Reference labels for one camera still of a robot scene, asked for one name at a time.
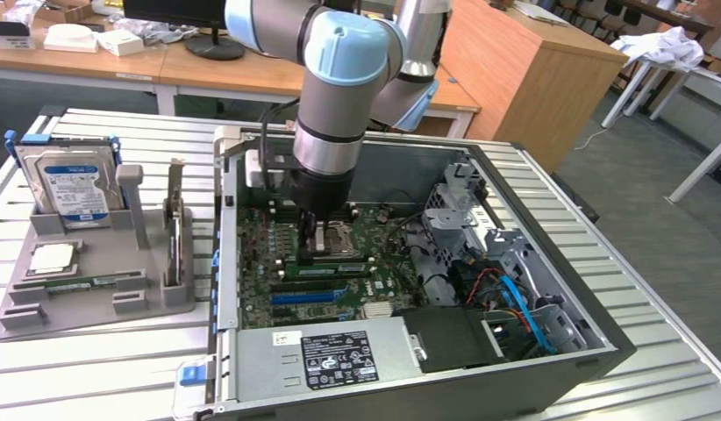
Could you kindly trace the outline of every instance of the metal slatted table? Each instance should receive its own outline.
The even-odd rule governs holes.
[[[170,159],[183,158],[184,200],[195,214],[196,296],[187,314],[0,342],[0,420],[171,418],[175,369],[206,353],[214,183],[212,138],[228,122],[70,109],[54,134],[110,135],[122,157],[144,167],[142,200],[158,206]],[[598,382],[577,387],[527,420],[721,420],[721,364],[585,219],[529,155],[506,144],[482,149],[638,347]],[[505,225],[515,226],[491,195]],[[0,302],[28,229],[33,197],[8,161],[0,170]]]

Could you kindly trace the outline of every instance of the wooden desk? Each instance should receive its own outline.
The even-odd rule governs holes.
[[[697,17],[684,18],[672,11],[664,11],[656,4],[646,4],[641,0],[613,0],[617,4],[626,6],[626,9],[637,11],[642,15],[658,20],[670,26],[682,26],[686,31],[697,34],[696,40],[701,40],[706,33],[714,29],[704,19]]]
[[[454,119],[449,136],[461,138],[479,106],[459,84],[451,81],[445,68],[439,69],[437,79],[439,90],[426,116]],[[160,83],[172,87],[158,90],[159,106],[163,107],[162,102],[171,102],[166,96],[179,94],[284,103],[301,94],[303,67],[248,51],[236,61],[210,61],[186,51],[182,44],[174,44],[166,54]]]
[[[0,20],[4,11],[0,4]],[[102,17],[90,22],[102,23]],[[41,19],[33,21],[35,50],[0,50],[0,78],[155,91],[151,84],[158,82],[164,49],[148,49],[130,57],[116,57],[103,49],[96,54],[43,50],[51,25],[55,23]]]
[[[628,60],[573,26],[454,0],[443,66],[481,113],[469,139],[521,143],[550,173]]]

